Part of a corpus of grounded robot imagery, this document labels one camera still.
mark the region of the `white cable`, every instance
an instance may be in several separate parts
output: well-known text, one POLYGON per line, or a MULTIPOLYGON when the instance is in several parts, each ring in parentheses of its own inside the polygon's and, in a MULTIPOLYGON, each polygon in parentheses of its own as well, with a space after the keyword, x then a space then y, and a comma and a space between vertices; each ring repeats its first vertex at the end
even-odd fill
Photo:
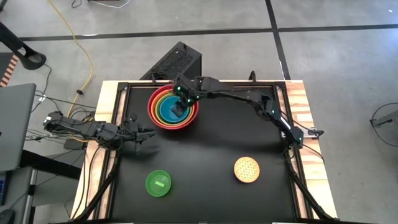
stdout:
POLYGON ((96 2, 96 1, 91 1, 91 2, 93 2, 93 3, 95 3, 95 4, 102 5, 102 6, 106 6, 106 7, 112 7, 112 8, 115 8, 115 9, 120 9, 120 8, 122 8, 123 6, 129 4, 130 1, 131 1, 131 0, 128 0, 128 1, 127 1, 126 3, 124 3, 122 6, 109 6, 109 5, 107 5, 107 4, 99 3, 99 2, 96 2))

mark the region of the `black floor stripe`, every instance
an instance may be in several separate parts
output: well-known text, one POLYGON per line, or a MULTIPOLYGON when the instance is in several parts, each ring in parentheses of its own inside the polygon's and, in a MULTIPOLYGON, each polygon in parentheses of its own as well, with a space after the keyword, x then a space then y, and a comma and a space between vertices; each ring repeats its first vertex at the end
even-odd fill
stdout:
POLYGON ((273 33, 274 39, 275 39, 276 50, 278 52, 279 62, 280 62, 280 66, 282 69, 282 75, 285 80, 290 80, 291 79, 290 73, 289 73, 289 69, 287 68, 287 62, 286 62, 286 58, 285 58, 284 48, 282 46, 282 41, 280 40, 278 26, 276 24, 276 18, 275 18, 274 10, 272 8, 271 0, 266 0, 266 4, 267 4, 269 20, 271 22, 272 33, 273 33))
MULTIPOLYGON (((363 25, 363 26, 326 26, 326 27, 286 27, 276 28, 277 32, 313 32, 313 31, 339 31, 339 30, 372 30, 372 29, 398 29, 398 24, 363 25)), ((272 28, 240 28, 240 29, 215 29, 215 30, 181 30, 164 32, 140 32, 125 34, 96 34, 76 35, 78 40, 115 39, 132 37, 168 37, 179 35, 211 35, 211 34, 259 34, 272 32, 272 28)), ((71 35, 47 37, 20 37, 21 41, 50 41, 73 40, 71 35)))
MULTIPOLYGON (((180 35, 209 35, 209 34, 258 34, 272 32, 271 28, 242 28, 242 29, 214 29, 214 30, 183 30, 166 32, 141 32, 127 34, 97 34, 97 35, 76 35, 78 40, 113 39, 130 37, 168 37, 180 35)), ((21 37, 21 41, 46 41, 46 40, 73 40, 70 35, 49 36, 49 37, 21 37)))
POLYGON ((398 24, 362 25, 362 26, 328 26, 328 27, 289 27, 279 28, 279 32, 313 32, 313 31, 340 31, 340 30, 371 30, 396 29, 398 24))

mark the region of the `concrete floor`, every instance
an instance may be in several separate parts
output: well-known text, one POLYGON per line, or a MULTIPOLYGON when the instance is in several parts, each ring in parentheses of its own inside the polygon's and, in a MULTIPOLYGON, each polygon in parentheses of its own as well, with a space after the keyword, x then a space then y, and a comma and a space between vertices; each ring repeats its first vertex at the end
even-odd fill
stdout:
MULTIPOLYGON (((72 9, 72 1, 54 2, 80 35, 271 27, 263 0, 131 0, 122 9, 84 0, 72 9)), ((272 6, 278 27, 398 23, 396 1, 272 0, 272 6)), ((43 0, 9 1, 0 21, 19 37, 69 35, 43 0)), ((315 124, 326 131, 320 144, 338 216, 347 221, 395 223, 398 151, 378 140, 369 119, 379 106, 398 101, 398 29, 293 32, 281 33, 280 38, 290 76, 304 80, 315 124)), ((205 76, 247 79, 255 70, 261 79, 282 79, 272 33, 81 40, 95 74, 79 102, 95 106, 103 80, 139 79, 178 41, 203 54, 205 76)), ((48 96, 72 100, 88 78, 90 67, 83 52, 71 40, 27 44, 44 53, 53 68, 48 96)), ((0 46, 0 52, 8 51, 0 46)), ((28 71, 18 63, 10 85, 35 82, 42 90, 47 69, 28 71)), ((69 108, 59 105, 64 112, 69 108)), ((379 116, 397 108, 386 108, 379 116)), ((29 126, 42 129, 43 119, 54 110, 46 101, 32 114, 29 126)), ((398 144, 396 127, 388 125, 380 132, 398 144)), ((47 141, 27 142, 25 148, 43 155, 65 152, 61 145, 47 141)), ((64 160, 73 161, 77 155, 64 160)), ((48 177, 40 174, 38 182, 48 177)), ((35 223, 66 221, 63 203, 74 194, 77 182, 57 178, 41 187, 35 204, 52 205, 38 207, 35 223)))

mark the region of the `green plastic cup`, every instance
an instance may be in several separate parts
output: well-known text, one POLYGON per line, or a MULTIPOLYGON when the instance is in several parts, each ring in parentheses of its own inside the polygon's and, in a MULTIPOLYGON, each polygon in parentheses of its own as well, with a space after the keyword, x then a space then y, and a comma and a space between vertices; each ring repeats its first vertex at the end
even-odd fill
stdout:
POLYGON ((169 192, 172 186, 170 175, 164 170, 151 172, 145 181, 145 188, 154 197, 161 197, 169 192))

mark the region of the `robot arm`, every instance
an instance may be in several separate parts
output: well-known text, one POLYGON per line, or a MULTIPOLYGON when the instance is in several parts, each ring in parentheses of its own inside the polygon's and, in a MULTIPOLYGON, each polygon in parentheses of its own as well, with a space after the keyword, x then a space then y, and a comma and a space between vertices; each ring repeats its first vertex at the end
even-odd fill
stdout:
POLYGON ((193 82, 186 77, 178 77, 174 82, 174 94, 180 97, 173 113, 181 117, 193 104, 203 98, 229 98, 249 103, 257 115, 265 121, 271 121, 286 135, 288 144, 297 149, 303 147, 303 132, 300 128, 291 126, 281 116, 277 103, 260 91, 249 88, 231 88, 211 77, 196 77, 193 82))
POLYGON ((80 135, 84 139, 95 140, 99 146, 110 150, 119 149, 123 142, 142 143, 155 135, 153 129, 142 128, 133 119, 116 126, 104 121, 79 121, 65 117, 60 112, 49 113, 43 125, 50 133, 80 135))

